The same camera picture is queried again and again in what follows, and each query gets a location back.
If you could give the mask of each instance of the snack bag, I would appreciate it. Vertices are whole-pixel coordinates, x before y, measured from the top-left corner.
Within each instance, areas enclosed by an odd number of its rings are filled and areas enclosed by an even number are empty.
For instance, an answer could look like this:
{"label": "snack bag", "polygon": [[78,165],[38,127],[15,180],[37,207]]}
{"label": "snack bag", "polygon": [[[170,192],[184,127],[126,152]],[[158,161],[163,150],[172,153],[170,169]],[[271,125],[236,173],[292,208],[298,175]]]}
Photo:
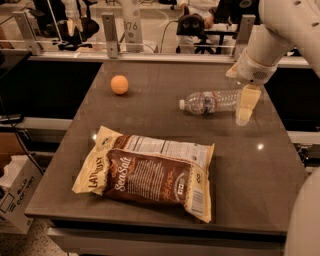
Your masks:
{"label": "snack bag", "polygon": [[182,205],[209,222],[213,151],[214,145],[123,135],[101,127],[72,190],[115,200]]}

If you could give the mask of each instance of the plastic water bottle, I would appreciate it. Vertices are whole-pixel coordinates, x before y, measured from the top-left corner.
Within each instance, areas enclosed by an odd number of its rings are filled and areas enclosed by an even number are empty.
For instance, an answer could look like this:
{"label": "plastic water bottle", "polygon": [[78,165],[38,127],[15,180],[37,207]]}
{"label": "plastic water bottle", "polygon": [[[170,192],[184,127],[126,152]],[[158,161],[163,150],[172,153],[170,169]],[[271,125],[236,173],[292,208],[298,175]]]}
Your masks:
{"label": "plastic water bottle", "polygon": [[236,111],[239,93],[240,90],[196,92],[180,100],[179,106],[181,110],[204,115],[221,111]]}

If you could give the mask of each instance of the gray table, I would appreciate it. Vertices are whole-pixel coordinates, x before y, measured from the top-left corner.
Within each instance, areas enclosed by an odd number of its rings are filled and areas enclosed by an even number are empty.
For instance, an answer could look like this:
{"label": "gray table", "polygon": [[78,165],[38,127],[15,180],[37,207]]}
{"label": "gray table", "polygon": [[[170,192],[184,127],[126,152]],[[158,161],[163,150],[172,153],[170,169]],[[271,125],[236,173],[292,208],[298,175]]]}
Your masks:
{"label": "gray table", "polygon": [[[285,235],[306,174],[267,92],[263,90],[252,120],[245,127],[236,125],[234,113],[204,118],[178,107],[180,99],[196,91],[237,88],[225,77],[229,67],[205,63],[104,63],[26,214],[60,224],[76,222],[78,228],[81,223],[107,223],[112,227],[209,234]],[[116,74],[126,75],[130,83],[123,96],[110,89],[110,80]],[[215,222],[200,223],[180,209],[156,209],[73,193],[73,183],[94,146],[92,136],[101,125],[126,134],[215,143],[210,166]]]}

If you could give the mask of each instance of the ping pong ball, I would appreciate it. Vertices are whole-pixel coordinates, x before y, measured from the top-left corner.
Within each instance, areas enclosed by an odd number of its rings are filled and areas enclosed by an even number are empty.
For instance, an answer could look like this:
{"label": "ping pong ball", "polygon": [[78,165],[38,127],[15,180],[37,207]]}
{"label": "ping pong ball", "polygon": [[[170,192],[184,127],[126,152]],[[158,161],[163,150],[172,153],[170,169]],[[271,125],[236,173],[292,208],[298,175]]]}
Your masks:
{"label": "ping pong ball", "polygon": [[124,94],[128,91],[129,83],[125,76],[116,75],[111,79],[111,89],[115,94]]}

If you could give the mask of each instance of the cardboard box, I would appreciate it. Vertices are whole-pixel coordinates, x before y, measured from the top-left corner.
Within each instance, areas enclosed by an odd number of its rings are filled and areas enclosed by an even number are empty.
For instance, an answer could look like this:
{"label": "cardboard box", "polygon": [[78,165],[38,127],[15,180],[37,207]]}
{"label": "cardboard box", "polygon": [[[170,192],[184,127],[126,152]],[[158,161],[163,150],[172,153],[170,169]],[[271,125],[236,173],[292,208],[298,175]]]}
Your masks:
{"label": "cardboard box", "polygon": [[[12,155],[24,155],[14,133],[0,133],[0,177],[3,168],[10,163]],[[0,233],[27,234],[33,219],[24,215],[25,209],[36,189],[42,174],[27,159],[9,190],[0,198]]]}

